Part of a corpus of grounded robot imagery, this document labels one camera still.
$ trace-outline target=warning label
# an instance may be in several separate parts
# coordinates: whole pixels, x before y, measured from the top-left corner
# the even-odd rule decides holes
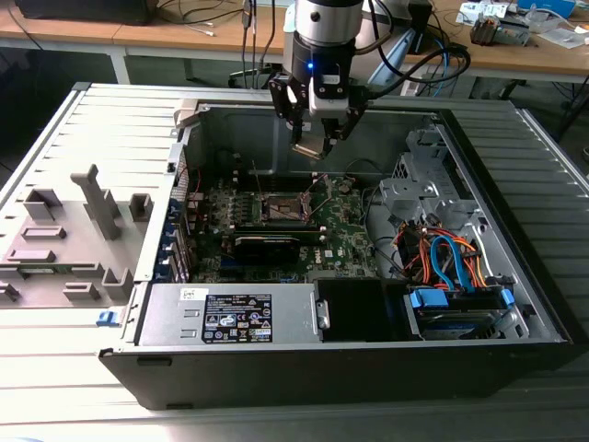
[[[271,343],[271,295],[207,295],[204,343]]]

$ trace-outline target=electronic device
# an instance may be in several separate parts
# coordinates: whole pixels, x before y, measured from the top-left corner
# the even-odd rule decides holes
[[[25,18],[98,20],[144,25],[158,0],[15,0]]]
[[[571,16],[575,6],[572,0],[550,0],[537,2],[535,0],[518,0],[517,7],[520,9],[531,9],[532,5],[536,5],[538,9],[549,9],[558,15],[568,18]]]

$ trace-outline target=table leg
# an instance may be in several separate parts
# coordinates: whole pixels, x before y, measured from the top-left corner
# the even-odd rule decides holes
[[[125,50],[123,48],[113,48],[109,53],[114,75],[117,76],[117,83],[120,85],[130,85],[129,72],[125,63]]]

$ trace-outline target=blue latch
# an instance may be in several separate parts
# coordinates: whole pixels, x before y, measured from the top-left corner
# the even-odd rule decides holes
[[[119,314],[112,310],[103,310],[98,315],[96,325],[98,327],[119,327]]]
[[[515,304],[514,295],[512,294],[512,291],[509,288],[504,288],[501,291],[501,296],[503,297],[503,301],[505,301],[505,304],[507,304],[507,307],[511,307],[513,304]]]
[[[440,288],[418,288],[410,294],[410,299],[413,308],[448,307],[448,299]]]

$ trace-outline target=black cable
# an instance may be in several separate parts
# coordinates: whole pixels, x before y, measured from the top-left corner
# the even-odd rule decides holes
[[[35,43],[35,46],[37,46],[40,51],[43,51],[43,48],[41,48],[40,44],[38,44],[37,41],[30,36],[30,34],[27,32],[27,30],[17,21],[15,16],[13,16],[12,9],[10,9],[10,3],[8,3],[6,5],[6,9],[8,9],[8,14],[10,14],[12,21],[14,21],[15,24],[20,28],[20,30],[22,30],[25,33],[25,35],[29,38],[29,40],[31,40],[33,43]]]
[[[225,0],[219,0],[219,3],[217,3],[215,6],[194,7],[193,9],[190,9],[190,10],[186,11],[184,14],[182,14],[181,17],[183,20],[185,20],[187,16],[189,16],[190,14],[194,14],[195,12],[211,11],[213,9],[216,9],[220,5],[222,5],[224,2],[225,2]]]
[[[402,85],[405,80],[409,79],[410,81],[415,81],[414,79],[411,78],[411,74],[416,72],[420,67],[422,67],[424,64],[426,64],[427,62],[429,62],[433,58],[435,58],[439,55],[442,55],[444,53],[453,54],[454,56],[462,55],[462,57],[465,59],[464,65],[460,66],[453,74],[451,74],[449,76],[445,76],[444,78],[440,78],[437,80],[431,80],[431,81],[424,81],[424,80],[419,79],[420,81],[418,81],[417,83],[440,83],[442,81],[447,81],[452,78],[457,78],[458,76],[461,76],[470,66],[470,54],[468,53],[468,51],[466,49],[464,49],[460,46],[449,46],[446,49],[440,48],[436,51],[433,51],[433,52],[427,54],[425,57],[423,57],[418,63],[416,63],[409,71],[407,71],[405,74],[403,74],[392,85],[390,85],[388,87],[384,87],[383,89],[381,89],[377,92],[372,92],[372,93],[368,94],[368,99],[380,99],[381,97],[384,97],[385,95],[389,94],[390,92],[395,90],[397,87]]]
[[[9,166],[7,166],[4,163],[0,162],[0,167],[3,167],[4,169],[8,170],[10,173],[14,173],[14,169],[11,169]]]
[[[248,28],[243,28],[243,41],[241,43],[241,75],[243,76],[243,88],[248,88],[246,77],[246,43],[248,41]]]
[[[572,98],[570,96],[568,96],[567,94],[565,94],[560,88],[563,87],[562,85],[560,85],[559,83],[555,83],[554,81],[552,82],[552,86],[554,86],[554,88],[559,92],[559,94],[561,94],[564,98],[566,98],[568,101],[570,101]]]
[[[390,9],[388,9],[387,5],[385,5],[382,0],[375,0],[376,4],[380,6],[380,8],[385,11],[385,13],[387,14],[388,17],[388,23],[390,24],[390,33],[393,33],[393,30],[395,29],[395,24],[393,23],[393,15],[390,12]]]
[[[432,11],[432,17],[433,17],[433,19],[435,20],[435,23],[438,26],[435,27],[434,25],[430,25],[429,23],[428,23],[427,26],[430,26],[430,27],[432,27],[434,29],[438,29],[438,31],[440,32],[440,35],[442,37],[442,43],[444,45],[446,45],[446,42],[444,41],[444,38],[446,38],[448,40],[448,43],[447,44],[450,44],[450,36],[448,35],[448,33],[445,30],[442,29],[442,23],[440,23],[440,19],[438,18],[438,16],[433,11]]]
[[[569,111],[572,110],[572,107],[573,107],[575,101],[583,94],[583,91],[585,89],[585,85],[587,84],[587,81],[589,81],[589,74],[587,74],[587,76],[585,77],[585,80],[581,84],[581,87],[579,87],[578,92],[572,98],[571,106],[564,112],[564,115],[562,116],[563,121],[566,120],[567,116],[569,115]]]
[[[2,61],[4,63],[6,63],[6,69],[8,69],[12,64],[8,61],[8,59],[6,58],[6,56],[0,52],[0,58],[2,58]]]
[[[378,40],[380,37],[378,36],[378,22],[376,19],[376,12],[375,12],[375,5],[373,3],[373,0],[368,0],[368,5],[370,7],[370,15],[372,17],[372,24],[373,24],[373,32],[375,34],[375,39]],[[470,56],[468,55],[468,52],[464,49],[458,48],[456,47],[457,50],[459,50],[459,52],[462,52],[463,54],[465,54],[465,58],[468,57],[468,63],[467,63],[467,68],[468,66],[470,66]],[[385,56],[385,53],[383,52],[381,47],[378,47],[378,53],[380,55],[380,58],[383,62],[383,64],[385,64],[385,66],[395,75],[400,76],[403,78],[403,81],[409,80],[412,81],[414,83],[425,83],[425,84],[432,84],[432,83],[441,83],[443,81],[447,81],[450,80],[452,78],[455,78],[459,75],[461,75],[464,71],[466,71],[466,69],[464,70],[457,70],[456,72],[454,72],[453,74],[451,74],[450,76],[443,76],[442,78],[431,78],[431,79],[423,79],[423,78],[415,78],[410,76],[411,74],[413,74],[413,72],[415,72],[417,69],[411,69],[409,70],[409,72],[407,74],[403,74],[402,72],[400,72],[397,68],[395,68],[395,66],[393,66],[387,59],[387,57]],[[436,53],[435,56],[440,55],[440,54],[444,54],[447,53],[448,55],[451,54],[450,49],[449,48],[441,48],[435,52],[432,53]],[[429,55],[426,56],[426,58],[424,60],[429,61],[431,60],[433,57],[430,57]]]
[[[202,19],[202,20],[195,20],[195,21],[180,21],[180,22],[178,22],[178,21],[173,21],[173,20],[170,20],[169,18],[165,18],[165,17],[163,17],[161,14],[158,14],[158,16],[159,16],[159,17],[160,17],[162,20],[166,21],[167,23],[171,23],[171,24],[173,24],[173,25],[198,25],[199,23],[205,23],[205,22],[207,22],[207,21],[213,21],[213,20],[217,20],[218,18],[225,17],[225,16],[228,16],[228,15],[230,15],[230,14],[235,14],[235,13],[237,13],[237,12],[241,12],[241,11],[243,11],[243,9],[234,9],[233,11],[227,11],[227,12],[224,12],[223,14],[219,14],[218,16],[214,16],[214,17],[208,17],[208,18],[204,18],[204,19]]]
[[[256,30],[258,27],[258,23],[256,22],[256,20],[258,19],[258,2],[257,2],[257,0],[252,0],[251,15],[253,16],[253,19],[252,19],[253,48],[251,51],[251,88],[255,89],[256,84],[255,84],[254,80],[256,79]]]
[[[368,6],[370,7],[370,16],[372,18],[372,30],[375,34],[375,41],[378,41],[378,39],[380,39],[380,36],[378,35],[378,20],[376,19],[375,4],[374,4],[373,0],[368,0]],[[390,31],[389,32],[392,34],[393,31],[395,30],[395,24],[393,23],[391,16],[389,16],[388,19],[390,21]],[[385,55],[385,52],[383,51],[382,45],[379,45],[376,48],[376,50],[378,51],[378,55],[380,55],[380,59],[383,61],[385,66],[388,68],[388,70],[397,74],[398,70],[395,69],[395,66],[393,66],[390,63],[390,61],[387,59],[387,56]]]
[[[352,160],[350,163],[348,163],[348,165],[346,166],[346,169],[343,171],[343,175],[344,176],[348,176],[349,170],[350,168],[357,163],[366,163],[369,164],[370,166],[372,166],[376,171],[378,171],[378,173],[380,173],[381,175],[386,175],[385,172],[383,172],[383,170],[372,160],[372,159],[368,159],[368,158],[356,158],[354,160]]]
[[[276,33],[276,0],[272,0],[271,3],[271,7],[272,7],[272,29],[270,32],[270,37],[268,38],[268,42],[266,43],[266,46],[264,46],[264,52],[261,53],[261,57],[260,57],[260,70],[258,72],[258,75],[256,76],[256,88],[258,88],[258,83],[260,82],[260,73],[261,70],[264,68],[264,58],[266,57],[266,53],[268,53],[268,48],[270,48],[270,45],[272,43],[272,41],[274,40],[274,34]]]
[[[164,7],[166,7],[167,5],[169,5],[170,3],[172,3],[174,0],[167,0],[166,2],[162,3],[160,6],[157,7],[157,9],[163,9]]]

